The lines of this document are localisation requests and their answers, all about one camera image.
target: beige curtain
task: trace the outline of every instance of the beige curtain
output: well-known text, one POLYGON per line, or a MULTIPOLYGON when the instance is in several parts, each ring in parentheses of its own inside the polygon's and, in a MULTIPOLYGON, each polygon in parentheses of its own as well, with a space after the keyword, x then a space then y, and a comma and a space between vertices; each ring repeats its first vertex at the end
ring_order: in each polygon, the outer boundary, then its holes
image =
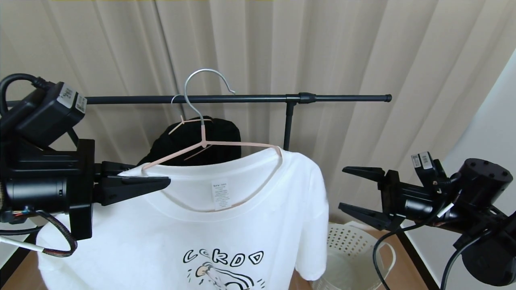
MULTIPOLYGON (((87 96, 172 95, 204 67, 220 70, 239 94, 390 93, 391 103, 295 108, 291 151, 320 165, 332 213, 339 214, 340 201, 380 205, 375 184, 343 174, 344 166, 397 169, 414 182, 410 154, 446 156, 516 47, 515 4, 2 0, 0 73, 64 81, 87 96)), ((15 84, 8 97, 29 90, 15 84)), ((227 94, 208 74, 189 92, 227 94)), ((284 106, 198 108, 236 123, 243 140, 281 145, 284 106)), ((76 130, 96 140, 98 161, 134 164, 178 119, 170 105, 92 105, 76 130)), ((67 136, 54 147, 73 148, 67 136)))

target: brown floor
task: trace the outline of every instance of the brown floor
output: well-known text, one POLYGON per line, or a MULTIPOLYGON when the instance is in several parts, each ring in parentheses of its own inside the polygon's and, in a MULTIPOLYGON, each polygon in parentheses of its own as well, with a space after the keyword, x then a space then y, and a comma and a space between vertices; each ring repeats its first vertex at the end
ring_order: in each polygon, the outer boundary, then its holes
MULTIPOLYGON (((375 237, 382 235, 381 232, 369 232, 375 237)), ((425 283, 416 268, 410 261, 410 258, 397 237, 393 236, 386 240, 396 250, 396 265, 387 277, 386 281, 391 289, 395 290, 413 290, 413 289, 427 289, 425 283)), ((27 258, 22 262, 19 268, 9 278, 7 283, 2 287, 2 290, 46 290, 41 275, 37 268, 37 256, 35 252, 31 252, 27 258)), ((309 283, 299 277, 297 273, 292 276, 291 286, 289 290, 310 290, 309 283)))

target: white laundry basket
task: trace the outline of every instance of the white laundry basket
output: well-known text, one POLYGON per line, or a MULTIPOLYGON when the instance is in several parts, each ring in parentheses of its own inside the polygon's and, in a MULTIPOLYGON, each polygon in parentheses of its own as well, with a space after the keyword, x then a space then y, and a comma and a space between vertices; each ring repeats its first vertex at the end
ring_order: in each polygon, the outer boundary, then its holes
MULTIPOLYGON (((360 228, 357 222, 347 224, 331 223, 328 227, 328 262, 326 272, 312 283, 313 290, 375 290, 381 285, 373 264, 373 246, 378 241, 360 228)), ((381 255, 377 255, 378 266, 383 277, 387 277, 396 262, 392 252, 392 263, 385 267, 381 255)))

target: cylindrical motor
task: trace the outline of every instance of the cylindrical motor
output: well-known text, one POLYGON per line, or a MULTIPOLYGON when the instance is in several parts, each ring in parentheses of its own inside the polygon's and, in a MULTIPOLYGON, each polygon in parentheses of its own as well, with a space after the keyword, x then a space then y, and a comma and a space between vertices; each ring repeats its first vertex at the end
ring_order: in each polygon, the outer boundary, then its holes
POLYGON ((459 199, 477 208, 491 206, 512 182, 509 170, 482 159, 467 159, 459 172, 454 191, 462 190, 459 199))
POLYGON ((13 211, 45 209, 48 213, 61 213, 68 208, 66 178, 13 179, 5 182, 7 206, 13 211))

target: clothing rack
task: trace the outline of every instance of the clothing rack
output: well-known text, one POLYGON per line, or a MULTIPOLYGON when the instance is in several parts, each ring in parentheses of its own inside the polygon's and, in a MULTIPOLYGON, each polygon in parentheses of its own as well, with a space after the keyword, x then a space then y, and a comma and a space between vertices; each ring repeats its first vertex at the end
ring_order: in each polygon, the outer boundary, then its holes
MULTIPOLYGON (((120 105, 120 104, 170 104, 171 95, 141 95, 141 96, 90 96, 87 97, 88 105, 120 105)), ((390 102, 390 94, 383 95, 316 95, 312 93, 299 94, 248 94, 248 95, 189 95, 191 103, 286 103, 285 109, 285 134, 283 137, 283 149, 288 150, 292 130, 292 117, 294 106, 297 104, 310 104, 315 102, 390 102)), ((14 106, 17 101, 7 102, 8 106, 14 106)), ((174 99, 174 104, 186 103, 180 95, 174 99)))

